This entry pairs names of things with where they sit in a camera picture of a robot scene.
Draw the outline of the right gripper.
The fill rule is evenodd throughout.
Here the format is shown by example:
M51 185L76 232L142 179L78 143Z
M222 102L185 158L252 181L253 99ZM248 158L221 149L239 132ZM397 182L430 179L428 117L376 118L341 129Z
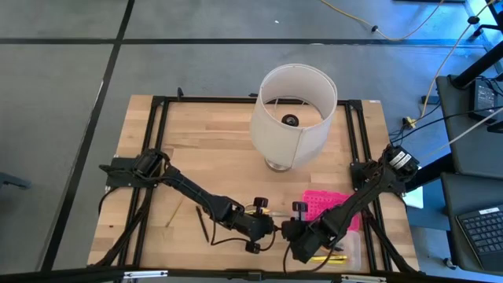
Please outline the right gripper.
M316 222L306 219L308 204L302 201L292 203L293 220L281 224L282 237L291 244L292 257L307 263L314 253L326 243L326 234Z

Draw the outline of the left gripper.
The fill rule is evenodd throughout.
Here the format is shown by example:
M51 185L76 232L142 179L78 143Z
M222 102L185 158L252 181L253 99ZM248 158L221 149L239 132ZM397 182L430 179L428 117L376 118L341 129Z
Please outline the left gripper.
M263 209L268 206L268 199L265 197L256 197L253 202L255 213L247 214L242 211L233 211L227 220L227 227L230 230L236 230L248 237L251 241L245 243L245 251L252 254L261 252L261 245L254 242L264 238L274 231L274 221L266 214Z

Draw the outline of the pink perforated box lid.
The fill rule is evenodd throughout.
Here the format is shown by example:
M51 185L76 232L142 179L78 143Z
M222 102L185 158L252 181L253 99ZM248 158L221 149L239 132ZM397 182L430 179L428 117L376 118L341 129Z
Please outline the pink perforated box lid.
M337 192L306 190L302 202L307 203L306 220L315 220L323 211L344 203L350 195Z

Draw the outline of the clear plastic supply box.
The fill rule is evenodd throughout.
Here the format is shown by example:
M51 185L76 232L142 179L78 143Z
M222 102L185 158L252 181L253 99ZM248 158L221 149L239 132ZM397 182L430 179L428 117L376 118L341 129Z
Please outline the clear plastic supply box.
M343 248L342 252L333 252L333 255L346 255L346 264L325 264L329 270L349 270L360 271L361 269L361 239L358 232L349 231L347 234L336 244Z

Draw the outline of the white shade silver table lamp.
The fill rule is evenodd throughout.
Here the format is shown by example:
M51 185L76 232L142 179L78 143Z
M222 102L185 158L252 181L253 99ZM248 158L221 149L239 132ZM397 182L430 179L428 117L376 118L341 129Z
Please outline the white shade silver table lamp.
M296 99L302 106L312 106L321 120L302 126L299 116L291 112L277 118L266 104L277 105L281 99ZM251 142L271 169L301 167L323 150L336 106L336 84L324 72L306 64L279 66L261 82L250 121Z

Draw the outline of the light wooden stick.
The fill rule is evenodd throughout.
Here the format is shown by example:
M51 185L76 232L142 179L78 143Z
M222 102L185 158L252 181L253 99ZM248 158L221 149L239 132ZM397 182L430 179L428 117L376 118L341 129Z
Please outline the light wooden stick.
M184 199L185 199L184 197L181 197L181 198L178 200L178 203L176 204L175 209L172 211L171 216L169 217L169 219L167 220L167 222L166 222L166 224L165 224L165 226L164 226L165 228L168 228L168 227L169 227L169 225L170 225L170 224L171 224L171 222L173 221L174 217L177 215L178 210L179 210L179 208L182 206L182 203L183 203L183 200L184 200Z

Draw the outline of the white paper sheet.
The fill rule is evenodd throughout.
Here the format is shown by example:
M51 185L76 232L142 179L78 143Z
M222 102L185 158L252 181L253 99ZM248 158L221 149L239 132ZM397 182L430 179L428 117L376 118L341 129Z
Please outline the white paper sheet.
M423 187L419 186L408 193L404 193L402 195L402 200L405 202L406 206L422 209L424 207Z

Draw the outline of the dark grey side table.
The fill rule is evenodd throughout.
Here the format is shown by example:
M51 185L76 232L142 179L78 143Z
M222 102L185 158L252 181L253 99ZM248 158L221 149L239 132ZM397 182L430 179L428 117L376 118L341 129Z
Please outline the dark grey side table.
M452 140L477 123L466 113L470 91L452 86L447 76L439 76L435 82L447 136ZM457 173L503 179L503 133L489 132L486 124L476 126L452 143L450 156Z
M503 180L443 173L441 183L450 223L452 263L463 270L503 276L503 272L482 269L456 220L458 215L502 205Z

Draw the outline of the black laptop keyboard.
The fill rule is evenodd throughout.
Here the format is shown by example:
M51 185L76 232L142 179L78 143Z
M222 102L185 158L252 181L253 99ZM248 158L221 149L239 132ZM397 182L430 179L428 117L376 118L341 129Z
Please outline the black laptop keyboard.
M456 217L483 270L503 272L503 204Z

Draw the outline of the black power adapter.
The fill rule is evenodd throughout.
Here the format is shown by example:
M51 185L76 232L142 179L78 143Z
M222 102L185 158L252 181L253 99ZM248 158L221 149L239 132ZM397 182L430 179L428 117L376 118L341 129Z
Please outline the black power adapter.
M489 79L476 79L472 84L468 115L472 119L482 120L496 112L500 92L496 91Z

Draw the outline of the black stand leg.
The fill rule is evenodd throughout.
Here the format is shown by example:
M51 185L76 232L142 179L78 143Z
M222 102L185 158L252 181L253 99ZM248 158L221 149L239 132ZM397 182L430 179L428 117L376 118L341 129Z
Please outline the black stand leg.
M477 60L473 65L468 67L459 76L454 78L451 84L457 88L462 88L470 84L477 76L485 72L489 67L493 66L497 61L503 58L503 47L499 49L495 46L484 56Z

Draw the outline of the grey chair foot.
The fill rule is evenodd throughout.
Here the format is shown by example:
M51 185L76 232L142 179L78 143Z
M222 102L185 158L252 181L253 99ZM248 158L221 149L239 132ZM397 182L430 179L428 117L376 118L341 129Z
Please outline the grey chair foot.
M4 185L16 186L19 189L30 189L31 188L31 182L29 182L28 180L24 180L22 178L18 178L13 175L8 175L6 173L0 172L0 189Z

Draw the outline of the silver beam bracket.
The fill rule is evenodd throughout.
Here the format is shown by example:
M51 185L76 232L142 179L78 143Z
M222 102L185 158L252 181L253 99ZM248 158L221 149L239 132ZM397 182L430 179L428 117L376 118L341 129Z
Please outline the silver beam bracket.
M342 274L340 283L387 283L385 277L375 277L357 274Z
M125 271L123 273L123 279L141 279L141 278L152 278L152 277L167 277L169 272L167 270L136 270L136 271Z

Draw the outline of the black aluminium table frame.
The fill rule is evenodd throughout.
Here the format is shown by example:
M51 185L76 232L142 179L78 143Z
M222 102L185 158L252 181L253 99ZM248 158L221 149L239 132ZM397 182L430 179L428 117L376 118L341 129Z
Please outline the black aluminium table frame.
M89 255L91 266L135 266L138 269L245 270L318 273L377 271L415 272L417 259L406 226L406 213L393 193L380 194L357 215L362 227L360 271L329 270L323 263L293 259L281 224L292 219L292 203L306 190L352 195L358 170L377 161L389 145L379 103L359 100L337 102L335 117L321 154L302 167L285 173L271 171L253 146L250 121L253 97L130 98L116 157L109 165L126 166L148 149L166 153L180 172L211 194L227 196L239 204L268 199L276 237L258 243L269 247L259 254L245 251L244 235L215 225L203 208L163 183L155 187L130 179L108 177L110 195L101 205ZM168 228L165 224L178 200L182 206ZM206 242L196 206L199 206L210 242Z

